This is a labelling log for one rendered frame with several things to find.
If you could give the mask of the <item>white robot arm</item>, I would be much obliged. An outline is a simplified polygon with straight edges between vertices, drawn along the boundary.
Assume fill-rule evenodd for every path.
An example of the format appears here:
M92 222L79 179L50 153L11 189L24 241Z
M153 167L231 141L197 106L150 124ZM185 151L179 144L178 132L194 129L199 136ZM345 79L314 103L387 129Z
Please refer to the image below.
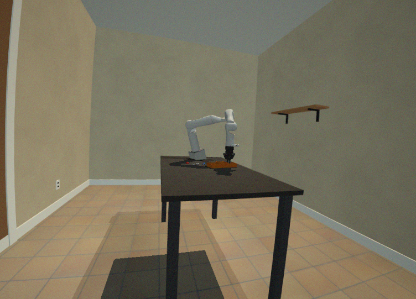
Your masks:
M237 124L234 122L234 113L233 110L227 109L225 110L225 117L220 118L217 116L207 116L203 117L198 120L188 120L185 124L187 131L188 131L188 137L191 145L192 152L199 151L200 145L197 138L196 133L196 127L215 124L219 122L227 122L225 124L226 129L226 146L235 146L239 147L238 144L234 144L234 134L229 133L229 131L235 131L237 129Z

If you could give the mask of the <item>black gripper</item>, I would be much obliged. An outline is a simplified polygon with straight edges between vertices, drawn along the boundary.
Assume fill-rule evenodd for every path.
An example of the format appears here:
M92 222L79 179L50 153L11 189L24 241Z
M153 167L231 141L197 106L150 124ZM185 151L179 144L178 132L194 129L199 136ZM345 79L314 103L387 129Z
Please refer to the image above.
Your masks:
M223 153L225 159L227 159L227 162L230 164L231 163L231 159L233 159L235 153L233 153L234 150L234 146L225 146L225 153Z

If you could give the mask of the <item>orange labelled bins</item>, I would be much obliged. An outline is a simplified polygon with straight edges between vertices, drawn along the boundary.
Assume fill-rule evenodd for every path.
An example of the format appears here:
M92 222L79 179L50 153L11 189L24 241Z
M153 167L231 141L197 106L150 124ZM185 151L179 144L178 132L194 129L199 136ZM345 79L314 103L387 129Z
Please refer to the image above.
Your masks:
M228 162L224 162L224 161L216 161L216 162L207 162L207 167L210 167L210 168L237 167L237 164L234 162L231 162L229 164Z

